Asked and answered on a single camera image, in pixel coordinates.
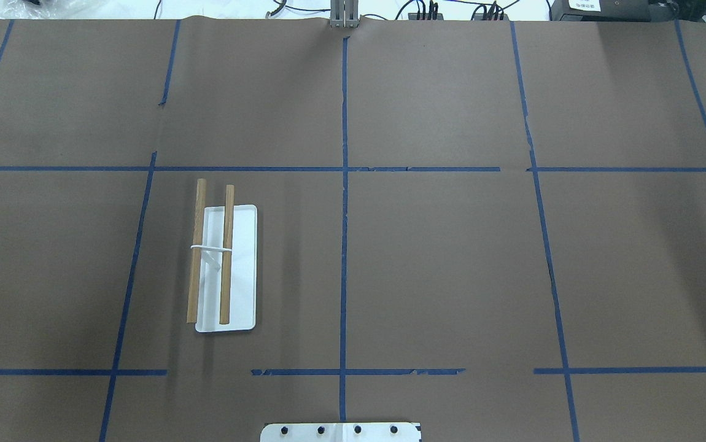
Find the white wooden towel rack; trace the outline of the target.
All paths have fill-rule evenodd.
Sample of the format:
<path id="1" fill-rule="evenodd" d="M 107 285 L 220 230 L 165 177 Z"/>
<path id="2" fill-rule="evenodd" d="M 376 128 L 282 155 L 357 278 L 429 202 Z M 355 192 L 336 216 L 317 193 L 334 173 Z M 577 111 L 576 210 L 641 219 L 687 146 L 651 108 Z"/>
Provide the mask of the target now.
<path id="1" fill-rule="evenodd" d="M 244 332 L 257 325 L 258 211 L 235 204 L 235 186 L 222 206 L 209 206 L 198 179 L 190 245 L 187 320 L 198 333 Z"/>

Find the black box with label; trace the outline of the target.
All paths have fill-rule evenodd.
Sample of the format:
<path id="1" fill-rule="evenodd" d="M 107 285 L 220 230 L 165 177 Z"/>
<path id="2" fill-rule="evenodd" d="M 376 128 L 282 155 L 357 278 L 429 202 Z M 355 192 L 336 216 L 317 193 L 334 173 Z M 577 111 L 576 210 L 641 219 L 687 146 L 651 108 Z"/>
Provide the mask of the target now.
<path id="1" fill-rule="evenodd" d="M 701 21 L 706 1 L 552 1 L 552 21 Z"/>

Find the aluminium frame post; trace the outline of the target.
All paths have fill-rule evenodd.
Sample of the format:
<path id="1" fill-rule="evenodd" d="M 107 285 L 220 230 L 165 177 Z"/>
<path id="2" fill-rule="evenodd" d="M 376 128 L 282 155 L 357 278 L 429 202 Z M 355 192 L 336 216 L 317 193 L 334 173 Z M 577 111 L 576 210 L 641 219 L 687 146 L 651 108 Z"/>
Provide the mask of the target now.
<path id="1" fill-rule="evenodd" d="M 331 0 L 330 27 L 358 28 L 360 23 L 358 0 Z"/>

